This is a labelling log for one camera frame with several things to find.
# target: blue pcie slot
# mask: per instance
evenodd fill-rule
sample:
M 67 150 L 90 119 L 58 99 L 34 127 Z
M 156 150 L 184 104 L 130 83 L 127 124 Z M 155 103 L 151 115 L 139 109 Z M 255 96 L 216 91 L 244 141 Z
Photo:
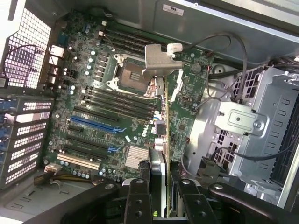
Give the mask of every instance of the blue pcie slot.
M 84 118 L 81 118 L 78 116 L 71 116 L 71 121 L 74 121 L 74 122 L 77 122 L 77 123 L 80 123 L 83 125 L 91 126 L 91 127 L 97 128 L 97 129 L 101 129 L 106 132 L 111 132 L 114 134 L 117 134 L 119 132 L 124 132 L 126 130 L 126 128 L 120 129 L 118 127 L 111 127 L 111 126 L 104 125 L 104 124 L 101 124 L 101 123 L 98 123 L 98 122 L 95 122 L 92 120 L 84 119 Z

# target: black pcie slot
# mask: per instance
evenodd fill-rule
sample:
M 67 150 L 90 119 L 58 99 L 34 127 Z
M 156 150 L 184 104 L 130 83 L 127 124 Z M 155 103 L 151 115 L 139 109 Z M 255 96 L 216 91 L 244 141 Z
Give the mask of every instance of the black pcie slot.
M 139 107 L 135 107 L 133 105 L 127 105 L 121 101 L 111 100 L 111 99 L 107 99 L 107 98 L 101 98 L 101 97 L 97 97 L 94 95 L 88 95 L 87 98 L 88 99 L 92 98 L 92 100 L 94 100 L 96 102 L 106 104 L 107 106 L 117 107 L 117 108 L 120 108 L 123 110 L 127 110 L 128 112 L 131 112 L 131 113 L 139 113 L 142 116 L 151 116 L 153 114 L 152 111 L 142 110 Z
M 90 157 L 94 157 L 94 158 L 102 159 L 102 160 L 105 160 L 108 157 L 107 155 L 101 154 L 99 152 L 93 152 L 93 151 L 90 151 L 90 150 L 87 150 L 87 149 L 84 149 L 84 148 L 79 148 L 79 147 L 71 146 L 71 145 L 65 145 L 64 149 L 65 150 L 75 151 L 75 152 L 81 153 L 85 156 L 90 156 Z
M 106 119 L 106 120 L 117 122 L 117 118 L 115 118 L 115 117 L 110 117 L 106 114 L 96 112 L 96 111 L 91 111 L 91 110 L 88 110 L 88 109 L 83 108 L 83 107 L 75 106 L 74 111 L 84 113 L 84 114 L 87 114 L 87 115 L 91 115 L 91 116 L 95 116 L 95 117 L 100 118 L 100 119 Z
M 84 130 L 84 128 L 78 127 L 78 126 L 74 126 L 74 125 L 69 125 L 68 129 L 70 131 L 74 131 L 74 132 L 83 132 L 83 130 Z
M 82 143 L 84 145 L 88 145 L 88 146 L 92 146 L 92 147 L 95 147 L 95 148 L 98 148 L 100 150 L 105 150 L 107 151 L 107 148 L 104 147 L 104 146 L 101 146 L 99 145 L 98 143 L 96 142 L 93 142 L 93 141 L 89 141 L 89 140 L 85 140 L 85 139 L 82 139 L 82 138 L 78 138 L 76 136 L 73 136 L 73 135 L 67 135 L 66 136 L 66 139 L 69 140 L 69 141 L 76 141 L 76 142 L 79 142 L 79 143 Z
M 152 110 L 156 109 L 156 106 L 154 106 L 151 103 L 146 102 L 146 100 L 138 100 L 136 98 L 129 98 L 128 95 L 124 96 L 124 95 L 121 95 L 114 91 L 101 90 L 101 89 L 97 89 L 97 88 L 93 88 L 93 87 L 88 87 L 88 89 L 89 89 L 89 91 L 92 91 L 94 93 L 99 93 L 99 94 L 104 93 L 107 96 L 109 95 L 109 96 L 117 97 L 118 99 L 124 100 L 131 104 L 138 103 L 138 104 L 142 104 L 142 106 L 147 106 L 147 107 L 151 108 Z
M 166 43 L 158 42 L 158 41 L 155 41 L 155 40 L 143 37 L 143 36 L 138 36 L 138 35 L 135 35 L 135 34 L 127 33 L 127 32 L 122 31 L 122 30 L 107 28 L 106 32 L 112 33 L 112 34 L 115 34 L 115 35 L 120 35 L 120 36 L 123 36 L 123 38 L 128 38 L 128 39 L 131 39 L 131 40 L 134 40 L 134 41 L 143 42 L 144 45 L 161 44 L 162 46 L 164 45 L 164 47 L 166 48 Z
M 129 112 L 129 111 L 123 110 L 121 108 L 117 108 L 117 107 L 107 106 L 104 103 L 100 103 L 100 102 L 97 102 L 97 101 L 94 101 L 94 100 L 91 100 L 91 99 L 86 99 L 86 102 L 90 105 L 100 106 L 104 110 L 108 110 L 108 111 L 113 112 L 113 113 L 122 114 L 122 115 L 127 116 L 127 117 L 137 118 L 137 119 L 140 119 L 140 120 L 143 120 L 143 121 L 146 121 L 146 122 L 152 120 L 152 117 L 140 116 L 140 114 L 132 113 L 132 112 Z
M 154 106 L 147 106 L 147 105 L 140 104 L 140 103 L 130 101 L 130 100 L 127 100 L 127 99 L 119 98 L 117 96 L 111 96 L 111 95 L 105 94 L 103 92 L 102 93 L 100 93 L 100 92 L 95 93 L 95 92 L 89 91 L 88 95 L 91 96 L 91 97 L 94 97 L 94 98 L 108 99 L 111 102 L 119 102 L 119 105 L 125 103 L 126 105 L 129 105 L 129 106 L 135 108 L 136 110 L 145 111 L 146 113 L 148 113 L 148 111 L 152 111 L 152 113 L 153 113 L 153 111 L 155 110 Z

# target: pcie slot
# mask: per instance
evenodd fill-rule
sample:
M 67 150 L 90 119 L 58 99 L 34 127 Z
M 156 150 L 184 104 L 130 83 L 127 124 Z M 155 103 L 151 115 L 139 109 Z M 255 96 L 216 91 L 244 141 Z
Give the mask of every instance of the pcie slot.
M 127 110 L 124 110 L 124 109 L 121 109 L 121 108 L 118 108 L 115 106 L 109 106 L 109 105 L 106 105 L 105 103 L 101 103 L 101 102 L 92 100 L 90 98 L 84 98 L 84 101 L 90 105 L 100 106 L 102 109 L 111 111 L 113 113 L 119 113 L 124 116 L 138 118 L 138 119 L 146 121 L 146 122 L 152 120 L 152 117 L 148 117 L 148 116 L 143 117 L 136 112 L 127 111 Z
M 85 140 L 85 139 L 82 139 L 82 138 L 78 138 L 76 136 L 73 136 L 73 135 L 67 135 L 66 136 L 66 139 L 69 140 L 70 142 L 71 141 L 76 141 L 78 143 L 82 143 L 83 145 L 88 145 L 88 146 L 92 146 L 92 147 L 95 147 L 95 148 L 98 148 L 100 150 L 104 150 L 105 152 L 107 151 L 107 148 L 104 147 L 104 146 L 101 146 L 99 145 L 98 143 L 96 142 L 93 142 L 93 141 L 89 141 L 89 140 Z
M 110 117 L 106 114 L 99 113 L 99 112 L 96 112 L 96 111 L 91 111 L 91 110 L 88 110 L 88 109 L 83 108 L 83 107 L 75 106 L 74 111 L 84 113 L 84 114 L 87 114 L 87 115 L 91 115 L 91 116 L 94 116 L 94 117 L 97 117 L 97 118 L 100 118 L 100 119 L 106 119 L 106 120 L 117 122 L 117 118 Z
M 78 127 L 78 126 L 74 126 L 74 125 L 69 125 L 68 126 L 68 130 L 74 131 L 74 132 L 83 132 L 84 128 Z
M 99 170 L 100 165 L 101 165 L 98 162 L 90 162 L 89 160 L 82 159 L 82 158 L 76 157 L 74 155 L 63 154 L 63 153 L 59 153 L 57 155 L 57 159 L 63 160 L 65 162 L 69 162 L 71 164 L 76 164 L 76 165 L 87 167 L 90 169 L 95 169 L 95 170 Z
M 153 114 L 153 111 L 150 111 L 150 110 L 148 110 L 144 107 L 143 108 L 138 107 L 138 105 L 128 104 L 126 102 L 123 102 L 122 100 L 117 100 L 117 99 L 107 98 L 107 97 L 101 97 L 101 96 L 95 96 L 94 93 L 92 93 L 88 96 L 95 99 L 95 100 L 97 100 L 97 101 L 106 103 L 108 105 L 121 107 L 123 109 L 129 110 L 129 111 L 132 111 L 132 112 L 138 112 L 142 115 L 149 115 L 150 116 L 150 115 Z
M 114 91 L 106 91 L 106 90 L 101 90 L 101 89 L 97 89 L 97 88 L 93 88 L 93 87 L 88 87 L 88 90 L 91 92 L 97 93 L 97 94 L 105 94 L 107 96 L 116 97 L 117 99 L 123 100 L 123 101 L 131 103 L 133 105 L 138 103 L 138 104 L 141 104 L 143 107 L 147 106 L 148 108 L 150 108 L 152 110 L 156 109 L 156 106 L 154 106 L 151 103 L 148 103 L 146 100 L 138 100 L 136 98 L 129 98 L 129 96 L 127 96 L 127 95 L 121 95 Z
M 106 132 L 111 132 L 111 133 L 114 133 L 114 134 L 116 134 L 118 132 L 123 132 L 125 130 L 125 128 L 124 129 L 119 129 L 117 127 L 111 127 L 111 126 L 104 125 L 104 124 L 101 124 L 99 122 L 95 122 L 95 121 L 92 121 L 92 120 L 84 119 L 84 118 L 81 118 L 81 117 L 78 117 L 78 116 L 71 116 L 71 121 L 74 121 L 74 122 L 77 122 L 77 123 L 80 123 L 80 124 L 83 124 L 83 125 L 91 126 L 91 127 L 97 128 L 97 129 L 101 129 L 101 130 L 104 130 Z
M 85 156 L 89 156 L 91 158 L 97 158 L 97 159 L 102 159 L 102 160 L 105 160 L 107 159 L 107 155 L 105 154 L 101 154 L 99 152 L 93 152 L 91 150 L 87 150 L 87 149 L 84 149 L 84 148 L 79 148 L 79 147 L 76 147 L 76 146 L 71 146 L 71 145 L 65 145 L 64 146 L 64 149 L 69 151 L 74 151 L 74 152 L 77 152 L 77 153 L 81 153 Z

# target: wire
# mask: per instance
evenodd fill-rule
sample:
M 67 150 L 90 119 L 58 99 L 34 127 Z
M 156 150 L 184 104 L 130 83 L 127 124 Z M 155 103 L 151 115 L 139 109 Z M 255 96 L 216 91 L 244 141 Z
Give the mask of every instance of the wire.
M 241 46 L 241 49 L 242 49 L 242 52 L 243 52 L 243 68 L 242 68 L 242 76 L 241 76 L 241 80 L 240 80 L 240 88 L 238 90 L 238 94 L 235 98 L 235 101 L 238 101 L 242 98 L 242 95 L 243 95 L 243 91 L 244 91 L 244 87 L 245 87 L 245 81 L 246 81 L 246 71 L 247 71 L 247 51 L 246 51 L 246 48 L 245 48 L 245 44 L 243 42 L 243 40 L 236 34 L 233 34 L 233 33 L 230 33 L 230 32 L 220 32 L 220 33 L 216 33 L 216 34 L 212 34 L 212 35 L 209 35 L 199 41 L 196 41 L 195 43 L 192 43 L 186 47 L 183 48 L 183 51 L 184 50 L 188 50 L 188 49 L 192 49 L 194 48 L 196 45 L 202 43 L 203 41 L 206 41 L 208 39 L 211 39 L 211 38 L 214 38 L 214 37 L 217 37 L 217 36 L 225 36 L 227 38 L 229 38 L 231 40 L 231 38 L 234 38 L 236 39 L 240 46 Z
M 211 160 L 213 161 L 214 158 L 215 158 L 215 156 L 216 156 L 216 154 L 218 152 L 220 152 L 222 149 L 225 149 L 228 152 L 233 153 L 233 154 L 235 154 L 237 156 L 240 156 L 240 157 L 242 157 L 242 158 L 244 158 L 246 160 L 251 160 L 251 161 L 271 160 L 271 159 L 274 159 L 274 158 L 276 158 L 276 157 L 278 157 L 278 156 L 286 153 L 291 148 L 291 146 L 295 143 L 295 141 L 297 141 L 298 139 L 299 139 L 299 135 L 296 138 L 294 138 L 294 140 L 290 143 L 290 145 L 287 148 L 285 148 L 284 150 L 280 151 L 279 153 L 276 153 L 276 154 L 273 154 L 273 155 L 268 155 L 268 156 L 249 156 L 249 155 L 244 155 L 244 154 L 241 154 L 241 153 L 236 153 L 234 150 L 232 150 L 232 149 L 230 149 L 228 147 L 220 147 L 220 148 L 216 149 L 213 152 L 213 154 L 211 156 Z
M 51 53 L 50 53 L 49 51 L 47 51 L 47 50 L 45 50 L 45 49 L 43 49 L 43 48 L 41 48 L 41 47 L 39 47 L 39 46 L 37 46 L 37 45 L 35 45 L 35 44 L 21 45 L 21 46 L 19 46 L 19 47 L 16 47 L 16 48 L 14 48 L 14 49 L 8 51 L 8 52 L 5 54 L 5 56 L 4 56 L 4 61 L 3 61 L 3 65 L 2 65 L 2 73 L 3 73 L 3 75 L 4 75 L 5 77 L 7 77 L 6 72 L 5 72 L 5 61 L 7 60 L 8 56 L 9 56 L 12 52 L 14 52 L 14 51 L 16 51 L 16 50 L 18 50 L 18 49 L 21 49 L 21 48 L 25 48 L 25 47 L 35 47 L 35 51 L 36 51 L 38 48 L 40 48 L 40 49 L 43 50 L 44 52 L 50 54 L 50 58 L 51 58 L 53 64 L 55 64 L 54 61 L 53 61 L 53 58 L 52 58 L 53 56 L 51 55 Z

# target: black cable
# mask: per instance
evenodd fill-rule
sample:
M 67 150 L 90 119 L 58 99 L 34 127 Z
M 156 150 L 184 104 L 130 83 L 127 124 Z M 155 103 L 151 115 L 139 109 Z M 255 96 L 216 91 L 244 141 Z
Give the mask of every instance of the black cable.
M 249 155 L 244 155 L 244 154 L 241 154 L 241 153 L 236 153 L 234 150 L 232 150 L 232 149 L 230 149 L 228 147 L 220 147 L 220 148 L 216 149 L 213 152 L 213 154 L 211 156 L 211 160 L 213 161 L 214 158 L 215 158 L 215 156 L 216 156 L 216 154 L 218 152 L 220 152 L 220 150 L 222 150 L 222 149 L 225 149 L 228 152 L 233 153 L 233 154 L 235 154 L 237 156 L 240 156 L 240 157 L 242 157 L 242 158 L 244 158 L 246 160 L 251 160 L 251 161 L 271 160 L 271 159 L 274 159 L 274 158 L 276 158 L 276 157 L 278 157 L 278 156 L 286 153 L 290 149 L 290 147 L 295 143 L 295 141 L 298 140 L 298 139 L 299 139 L 299 135 L 296 138 L 294 138 L 294 140 L 290 143 L 290 145 L 287 148 L 285 148 L 284 150 L 280 151 L 279 153 L 276 153 L 276 154 L 273 154 L 273 155 L 268 155 L 268 156 L 249 156 Z
M 242 71 L 241 70 L 233 70 L 233 71 L 226 71 L 226 72 L 222 72 L 222 73 L 210 74 L 209 79 L 226 78 L 229 76 L 234 76 L 240 72 L 242 72 Z
M 235 101 L 238 101 L 242 98 L 242 95 L 243 95 L 243 90 L 244 90 L 244 87 L 245 87 L 245 81 L 246 81 L 246 71 L 247 71 L 247 51 L 246 51 L 246 48 L 245 48 L 245 44 L 243 42 L 243 40 L 236 34 L 233 34 L 233 33 L 230 33 L 230 32 L 219 32 L 219 33 L 216 33 L 216 34 L 212 34 L 212 35 L 209 35 L 199 41 L 196 41 L 188 46 L 185 46 L 183 47 L 183 51 L 184 50 L 188 50 L 188 49 L 192 49 L 194 48 L 196 45 L 202 43 L 203 41 L 206 41 L 208 39 L 211 39 L 211 38 L 214 38 L 214 37 L 218 37 L 218 36 L 224 36 L 224 37 L 227 37 L 231 40 L 231 38 L 234 38 L 236 39 L 241 48 L 242 48 L 242 52 L 243 52 L 243 67 L 242 67 L 242 76 L 241 76 L 241 80 L 240 80 L 240 88 L 238 90 L 238 94 L 235 98 Z
M 5 72 L 5 61 L 7 60 L 8 56 L 9 56 L 12 52 L 14 52 L 14 51 L 16 51 L 16 50 L 18 50 L 18 49 L 21 49 L 21 48 L 25 48 L 25 47 L 35 47 L 35 51 L 36 51 L 38 48 L 40 48 L 40 49 L 43 50 L 44 52 L 51 54 L 49 51 L 47 51 L 47 50 L 45 50 L 45 49 L 43 49 L 43 48 L 41 48 L 41 47 L 39 47 L 39 46 L 37 46 L 37 45 L 35 45 L 35 44 L 26 44 L 26 45 L 21 45 L 21 46 L 19 46 L 19 47 L 16 47 L 16 48 L 14 48 L 14 49 L 8 51 L 8 52 L 5 54 L 5 56 L 4 56 L 3 65 L 2 65 L 2 73 L 3 73 L 3 75 L 4 75 L 5 77 L 7 77 L 6 72 Z

